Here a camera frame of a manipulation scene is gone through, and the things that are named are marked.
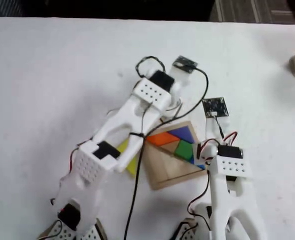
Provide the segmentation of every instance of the blue tangram piece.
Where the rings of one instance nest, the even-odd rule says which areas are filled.
[[[178,137],[190,144],[194,144],[194,139],[188,126],[183,126],[177,129],[168,131],[169,134]]]
[[[189,163],[194,165],[194,156],[192,155],[191,158],[188,160]]]
[[[203,169],[203,170],[205,170],[206,169],[206,166],[204,166],[204,165],[197,165],[200,169]]]

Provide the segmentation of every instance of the green tangram piece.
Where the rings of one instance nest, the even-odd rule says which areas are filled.
[[[189,161],[193,156],[192,144],[187,141],[180,140],[174,154],[179,158]]]

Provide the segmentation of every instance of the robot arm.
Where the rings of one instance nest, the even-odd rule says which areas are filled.
[[[60,182],[53,209],[69,228],[84,234],[96,223],[102,189],[113,171],[122,172],[143,144],[143,138],[164,112],[175,105],[181,88],[188,84],[196,63],[180,56],[169,74],[150,71],[135,86],[129,99],[93,136],[79,146],[69,175]],[[121,154],[107,138],[130,128],[126,150]]]

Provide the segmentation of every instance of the white table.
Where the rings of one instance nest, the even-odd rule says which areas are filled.
[[[294,240],[294,54],[295,25],[0,18],[0,239],[35,239],[55,219],[49,199],[70,151],[127,99],[135,64],[154,55],[169,69],[183,55],[208,73],[207,97],[225,98],[270,239]],[[204,90],[201,75],[191,82],[183,110]],[[202,140],[203,109],[186,119]],[[168,239],[205,184],[151,191],[141,171],[128,239]],[[109,240],[123,239],[133,187],[125,173],[108,184],[99,218]]]

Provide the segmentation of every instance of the tangram puzzle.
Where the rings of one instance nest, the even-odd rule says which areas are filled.
[[[195,164],[192,147],[195,140],[188,126],[182,126],[148,136],[146,141],[169,154],[173,154],[177,158],[183,159],[190,164]],[[204,165],[195,165],[201,169],[205,169]]]
[[[198,142],[190,121],[159,128],[146,138],[142,161],[153,190],[206,174],[193,159],[192,144]]]

